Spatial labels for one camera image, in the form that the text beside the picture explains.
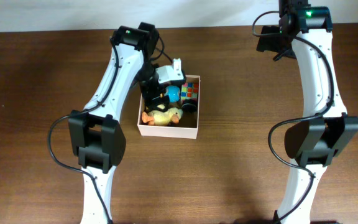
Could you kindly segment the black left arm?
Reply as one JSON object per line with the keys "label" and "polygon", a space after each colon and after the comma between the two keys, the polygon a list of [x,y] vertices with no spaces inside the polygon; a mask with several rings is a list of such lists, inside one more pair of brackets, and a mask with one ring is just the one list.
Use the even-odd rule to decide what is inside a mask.
{"label": "black left arm", "polygon": [[112,180],[126,149],[120,117],[132,84],[139,84],[152,108],[168,103],[161,97],[163,82],[152,63],[159,38],[155,26],[145,22],[136,29],[115,30],[111,59],[98,89],[83,111],[70,114],[71,145],[85,185],[82,223],[112,223]]}

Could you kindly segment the yellow plush duck toy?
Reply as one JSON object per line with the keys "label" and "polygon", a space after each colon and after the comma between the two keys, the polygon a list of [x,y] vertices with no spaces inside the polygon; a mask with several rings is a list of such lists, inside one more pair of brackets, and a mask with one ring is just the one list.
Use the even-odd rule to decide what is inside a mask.
{"label": "yellow plush duck toy", "polygon": [[183,110],[173,107],[165,112],[153,110],[146,113],[144,111],[141,115],[141,120],[149,126],[168,126],[172,123],[178,124],[182,116]]}

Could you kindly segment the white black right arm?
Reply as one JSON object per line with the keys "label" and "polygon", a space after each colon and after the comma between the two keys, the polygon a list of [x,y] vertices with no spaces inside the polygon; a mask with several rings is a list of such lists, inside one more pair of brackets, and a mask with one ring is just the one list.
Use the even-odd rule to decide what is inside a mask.
{"label": "white black right arm", "polygon": [[284,147],[290,168],[284,198],[273,223],[310,223],[314,196],[323,174],[358,132],[358,117],[349,116],[336,81],[332,56],[333,22],[326,6],[308,1],[279,1],[277,26],[260,33],[259,52],[275,52],[274,60],[294,58],[300,69],[303,115],[274,125],[269,133],[286,124]]}

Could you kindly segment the black round lid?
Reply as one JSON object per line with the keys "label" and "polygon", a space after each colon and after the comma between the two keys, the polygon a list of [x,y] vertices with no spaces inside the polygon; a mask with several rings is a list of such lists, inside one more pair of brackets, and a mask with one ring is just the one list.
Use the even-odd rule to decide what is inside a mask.
{"label": "black round lid", "polygon": [[186,113],[194,113],[198,110],[198,102],[193,99],[184,100],[181,104],[181,109]]}

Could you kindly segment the yellow grey toy truck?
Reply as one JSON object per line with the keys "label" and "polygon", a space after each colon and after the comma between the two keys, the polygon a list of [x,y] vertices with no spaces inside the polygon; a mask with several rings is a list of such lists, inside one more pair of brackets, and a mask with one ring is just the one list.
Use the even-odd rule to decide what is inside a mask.
{"label": "yellow grey toy truck", "polygon": [[168,110],[168,107],[165,106],[164,104],[145,106],[145,112],[146,112],[146,113],[149,113],[149,112],[151,112],[151,111],[166,112],[167,110]]}

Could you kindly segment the colourful puzzle cube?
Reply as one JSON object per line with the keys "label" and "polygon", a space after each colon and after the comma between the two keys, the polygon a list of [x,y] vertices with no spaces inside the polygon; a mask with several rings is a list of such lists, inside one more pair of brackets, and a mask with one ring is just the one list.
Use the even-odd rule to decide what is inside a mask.
{"label": "colourful puzzle cube", "polygon": [[185,83],[181,86],[180,100],[198,101],[199,84],[198,83]]}

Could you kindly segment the blue toy ball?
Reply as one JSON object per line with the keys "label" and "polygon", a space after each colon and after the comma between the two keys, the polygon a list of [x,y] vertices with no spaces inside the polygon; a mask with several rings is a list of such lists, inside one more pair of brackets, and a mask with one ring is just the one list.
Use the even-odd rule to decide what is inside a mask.
{"label": "blue toy ball", "polygon": [[181,98],[181,89],[175,85],[169,85],[165,88],[165,96],[168,96],[170,103],[176,103]]}

